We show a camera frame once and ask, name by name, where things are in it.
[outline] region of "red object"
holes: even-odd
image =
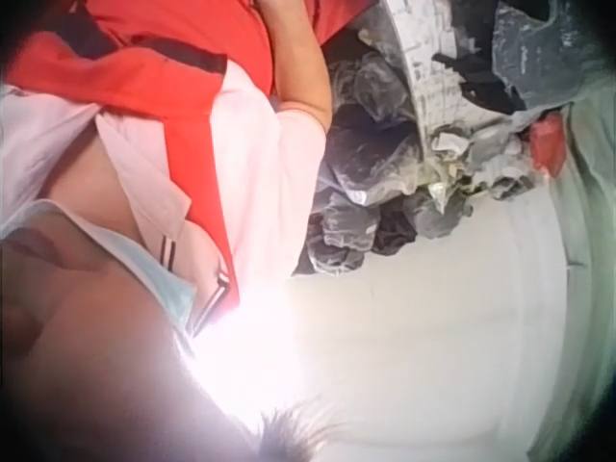
[[[536,169],[546,171],[556,178],[567,158],[567,138],[562,115],[549,113],[530,127],[530,153]]]
[[[372,3],[306,0],[321,42]],[[163,122],[170,178],[192,199],[188,219],[210,235],[229,271],[229,293],[214,314],[217,319],[240,300],[209,113],[227,58],[241,65],[257,88],[270,92],[273,69],[265,25],[250,0],[89,0],[87,10],[80,4],[55,29],[37,32],[24,44],[5,80]],[[160,39],[167,52],[152,45],[160,45]],[[208,63],[195,64],[195,54]]]

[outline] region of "surgical mask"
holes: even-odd
[[[186,337],[186,327],[196,295],[195,286],[167,271],[147,250],[125,236],[93,225],[51,200],[40,199],[24,205],[3,223],[0,238],[4,240],[12,231],[25,227],[34,216],[42,213],[65,216],[116,258],[154,295],[173,327]]]

